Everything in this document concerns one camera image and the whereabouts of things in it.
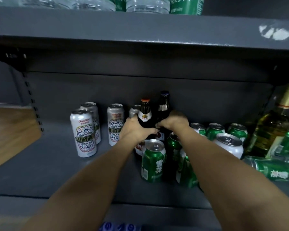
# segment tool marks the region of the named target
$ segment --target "gold foil bottle neck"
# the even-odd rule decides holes
[[[288,84],[286,92],[284,93],[280,102],[278,102],[277,106],[279,108],[289,109],[289,84]]]

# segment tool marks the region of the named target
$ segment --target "barcode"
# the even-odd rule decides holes
[[[144,179],[148,180],[148,171],[145,168],[142,168],[141,174]]]
[[[281,151],[282,151],[282,149],[283,149],[283,147],[284,147],[284,146],[279,145],[279,146],[276,148],[275,153],[280,154]]]

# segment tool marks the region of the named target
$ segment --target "wooden floor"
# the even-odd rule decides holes
[[[0,108],[0,165],[40,137],[32,109]]]

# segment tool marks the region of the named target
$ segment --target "hand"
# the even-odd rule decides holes
[[[168,130],[174,130],[175,126],[182,125],[182,126],[189,126],[187,117],[176,110],[173,110],[170,112],[169,116],[159,122],[156,126],[159,127],[165,127]]]
[[[120,132],[120,139],[130,138],[135,144],[138,144],[145,140],[149,135],[156,134],[158,132],[155,128],[143,128],[137,119],[137,115],[132,118],[127,118],[126,122]]]

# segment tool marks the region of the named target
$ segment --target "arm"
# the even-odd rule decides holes
[[[202,137],[180,113],[160,124],[179,137],[224,230],[289,230],[289,198],[262,173]]]
[[[134,146],[156,132],[154,128],[142,128],[136,116],[128,118],[116,145],[69,179],[25,224],[23,231],[97,230]]]

